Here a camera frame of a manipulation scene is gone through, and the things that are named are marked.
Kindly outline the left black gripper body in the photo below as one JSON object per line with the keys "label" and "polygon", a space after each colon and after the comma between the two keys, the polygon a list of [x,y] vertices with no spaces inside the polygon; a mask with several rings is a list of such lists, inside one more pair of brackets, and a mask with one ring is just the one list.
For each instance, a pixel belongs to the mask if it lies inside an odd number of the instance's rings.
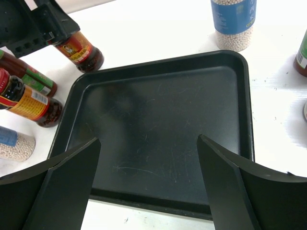
{"label": "left black gripper body", "polygon": [[36,0],[30,9],[24,0],[0,2],[0,47],[17,58],[70,38],[79,25],[55,0]]}

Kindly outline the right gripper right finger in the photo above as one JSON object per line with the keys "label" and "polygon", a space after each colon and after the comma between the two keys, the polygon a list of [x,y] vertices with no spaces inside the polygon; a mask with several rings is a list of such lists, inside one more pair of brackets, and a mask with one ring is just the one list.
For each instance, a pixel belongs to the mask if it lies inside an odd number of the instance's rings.
{"label": "right gripper right finger", "polygon": [[203,181],[217,230],[305,230],[307,179],[279,172],[197,139]]}

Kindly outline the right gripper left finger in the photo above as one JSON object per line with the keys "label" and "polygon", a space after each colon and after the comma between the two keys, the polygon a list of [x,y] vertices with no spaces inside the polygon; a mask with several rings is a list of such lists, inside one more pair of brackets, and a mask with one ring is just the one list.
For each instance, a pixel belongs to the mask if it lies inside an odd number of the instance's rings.
{"label": "right gripper left finger", "polygon": [[0,179],[2,230],[79,230],[97,169],[97,138]]}

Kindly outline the red-lid chili jar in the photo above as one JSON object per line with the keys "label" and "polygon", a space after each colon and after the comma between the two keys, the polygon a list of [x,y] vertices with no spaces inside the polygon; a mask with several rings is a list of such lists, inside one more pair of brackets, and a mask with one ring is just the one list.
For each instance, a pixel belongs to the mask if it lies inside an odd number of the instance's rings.
{"label": "red-lid chili jar", "polygon": [[104,63],[102,52],[80,31],[52,45],[82,73],[97,71]]}
{"label": "red-lid chili jar", "polygon": [[61,102],[32,89],[3,68],[0,69],[0,108],[41,127],[56,126],[63,111]]}

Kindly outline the red-lid chili jar front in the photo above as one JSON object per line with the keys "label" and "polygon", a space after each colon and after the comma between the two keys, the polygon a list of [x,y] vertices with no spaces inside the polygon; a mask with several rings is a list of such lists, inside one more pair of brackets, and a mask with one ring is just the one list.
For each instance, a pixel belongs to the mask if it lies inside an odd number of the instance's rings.
{"label": "red-lid chili jar front", "polygon": [[32,89],[3,68],[0,69],[0,108],[41,127],[56,126],[63,111],[61,102]]}

